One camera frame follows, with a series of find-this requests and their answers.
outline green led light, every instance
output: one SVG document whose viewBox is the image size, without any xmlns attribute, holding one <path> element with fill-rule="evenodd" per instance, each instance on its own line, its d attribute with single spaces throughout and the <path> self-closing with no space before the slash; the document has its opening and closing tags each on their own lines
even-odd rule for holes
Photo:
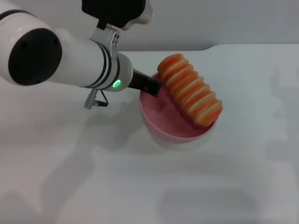
<svg viewBox="0 0 299 224">
<path fill-rule="evenodd" d="M 121 84 L 121 80 L 116 80 L 115 83 L 112 85 L 113 88 L 116 88 L 117 86 L 119 86 Z"/>
</svg>

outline orange ridged object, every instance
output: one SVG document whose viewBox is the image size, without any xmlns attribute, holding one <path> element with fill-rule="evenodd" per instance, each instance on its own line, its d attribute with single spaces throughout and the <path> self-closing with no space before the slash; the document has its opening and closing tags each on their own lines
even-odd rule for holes
<svg viewBox="0 0 299 224">
<path fill-rule="evenodd" d="M 222 102 L 182 54 L 165 58 L 158 66 L 158 73 L 175 101 L 195 124 L 207 127 L 218 119 Z"/>
</svg>

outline pink bowl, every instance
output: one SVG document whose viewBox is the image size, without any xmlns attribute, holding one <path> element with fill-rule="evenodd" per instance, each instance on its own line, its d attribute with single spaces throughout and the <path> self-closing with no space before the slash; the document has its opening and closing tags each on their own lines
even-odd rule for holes
<svg viewBox="0 0 299 224">
<path fill-rule="evenodd" d="M 155 74 L 153 78 L 159 80 L 159 75 Z M 158 97 L 140 93 L 140 110 L 151 135 L 167 143 L 184 144 L 203 137 L 207 139 L 215 126 L 215 123 L 209 127 L 195 125 L 163 86 Z"/>
</svg>

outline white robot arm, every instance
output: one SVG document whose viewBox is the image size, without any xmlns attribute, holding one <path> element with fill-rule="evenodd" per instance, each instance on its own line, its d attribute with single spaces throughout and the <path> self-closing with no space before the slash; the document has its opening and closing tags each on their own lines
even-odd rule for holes
<svg viewBox="0 0 299 224">
<path fill-rule="evenodd" d="M 133 69 L 117 52 L 120 32 L 152 18 L 147 0 L 82 0 L 82 10 L 99 18 L 90 39 L 79 39 L 65 29 L 52 29 L 31 13 L 0 0 L 0 76 L 18 85 L 44 81 L 92 89 L 85 108 L 107 106 L 95 100 L 98 91 L 127 87 L 157 96 L 161 84 Z"/>
</svg>

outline white table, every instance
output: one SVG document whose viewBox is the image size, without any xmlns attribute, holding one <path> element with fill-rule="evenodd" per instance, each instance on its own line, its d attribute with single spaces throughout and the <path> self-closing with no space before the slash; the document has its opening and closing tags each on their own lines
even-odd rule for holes
<svg viewBox="0 0 299 224">
<path fill-rule="evenodd" d="M 172 53 L 125 54 L 153 74 Z M 298 223 L 299 45 L 183 54 L 224 105 L 193 151 L 151 139 L 138 91 L 89 111 L 89 90 L 1 80 L 0 223 Z"/>
</svg>

